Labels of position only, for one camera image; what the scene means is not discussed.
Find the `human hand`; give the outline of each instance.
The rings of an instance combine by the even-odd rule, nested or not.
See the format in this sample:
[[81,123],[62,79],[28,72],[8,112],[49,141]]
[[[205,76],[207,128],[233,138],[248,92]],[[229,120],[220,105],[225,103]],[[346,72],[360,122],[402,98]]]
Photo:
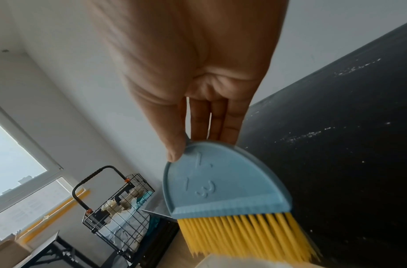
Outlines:
[[270,65],[286,0],[88,0],[88,6],[168,161],[185,149],[186,97],[192,140],[236,143]]

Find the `brush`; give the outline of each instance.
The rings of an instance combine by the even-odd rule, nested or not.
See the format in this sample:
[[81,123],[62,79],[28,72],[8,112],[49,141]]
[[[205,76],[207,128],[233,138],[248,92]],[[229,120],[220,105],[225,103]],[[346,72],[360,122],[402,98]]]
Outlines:
[[163,192],[192,255],[291,264],[318,258],[290,213],[286,187],[239,147],[188,140],[182,157],[165,167]]

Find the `basket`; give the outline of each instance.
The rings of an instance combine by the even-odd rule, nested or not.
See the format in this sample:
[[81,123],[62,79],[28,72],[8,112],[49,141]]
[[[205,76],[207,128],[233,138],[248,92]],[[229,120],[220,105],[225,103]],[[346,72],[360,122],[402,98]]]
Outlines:
[[[117,172],[125,184],[102,206],[93,211],[76,196],[75,192],[79,186],[107,168]],[[72,191],[72,196],[86,209],[83,224],[116,250],[119,255],[132,261],[141,240],[151,227],[156,227],[159,221],[158,218],[152,218],[139,209],[153,192],[154,189],[140,174],[125,177],[115,167],[104,166],[76,185]]]

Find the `floor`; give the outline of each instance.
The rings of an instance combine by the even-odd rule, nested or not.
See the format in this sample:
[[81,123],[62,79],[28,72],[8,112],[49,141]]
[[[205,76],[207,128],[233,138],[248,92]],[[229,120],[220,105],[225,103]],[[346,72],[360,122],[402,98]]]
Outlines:
[[203,255],[192,257],[183,235],[178,232],[157,268],[194,268],[203,259]]

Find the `cart handle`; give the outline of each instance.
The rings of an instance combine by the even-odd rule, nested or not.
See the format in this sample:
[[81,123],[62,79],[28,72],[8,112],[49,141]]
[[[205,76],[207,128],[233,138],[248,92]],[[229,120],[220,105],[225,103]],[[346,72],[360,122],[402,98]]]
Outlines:
[[127,180],[127,178],[118,170],[116,169],[114,166],[103,166],[100,169],[98,169],[97,171],[93,172],[92,174],[90,174],[87,178],[85,178],[84,180],[82,180],[79,184],[77,184],[74,189],[72,190],[72,197],[89,213],[92,213],[93,210],[88,207],[76,194],[76,190],[77,188],[79,188],[81,185],[85,184],[86,182],[88,182],[90,179],[92,179],[94,176],[98,175],[99,173],[101,173],[104,169],[107,168],[112,168],[115,172],[118,173],[118,175],[121,176],[121,178],[123,178],[124,181]]

